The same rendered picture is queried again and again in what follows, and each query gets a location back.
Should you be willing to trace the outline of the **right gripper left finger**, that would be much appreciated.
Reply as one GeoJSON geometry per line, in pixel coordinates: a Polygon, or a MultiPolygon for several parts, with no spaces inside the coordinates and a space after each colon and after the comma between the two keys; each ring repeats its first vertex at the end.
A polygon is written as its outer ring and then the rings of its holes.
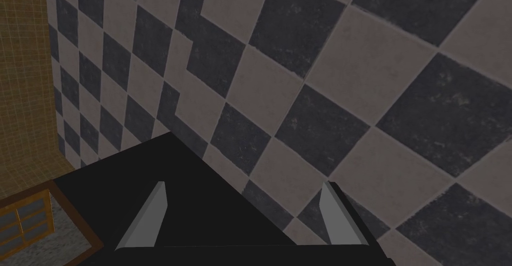
{"type": "Polygon", "coordinates": [[[135,216],[129,219],[115,250],[125,247],[153,247],[168,207],[165,182],[158,181],[151,193],[136,208],[135,216]]]}

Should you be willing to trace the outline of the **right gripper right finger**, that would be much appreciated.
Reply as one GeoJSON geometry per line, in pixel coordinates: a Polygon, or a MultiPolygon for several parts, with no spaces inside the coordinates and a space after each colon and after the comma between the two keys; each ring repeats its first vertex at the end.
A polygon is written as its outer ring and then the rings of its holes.
{"type": "Polygon", "coordinates": [[[319,208],[331,244],[378,245],[353,204],[335,182],[326,181],[322,185],[319,208]]]}

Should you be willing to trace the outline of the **brown-framed window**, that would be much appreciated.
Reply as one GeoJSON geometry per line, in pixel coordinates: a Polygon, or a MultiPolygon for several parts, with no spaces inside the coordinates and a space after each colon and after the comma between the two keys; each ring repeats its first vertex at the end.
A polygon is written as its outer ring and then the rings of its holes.
{"type": "Polygon", "coordinates": [[[0,201],[0,266],[86,266],[103,246],[51,180],[0,201]]]}

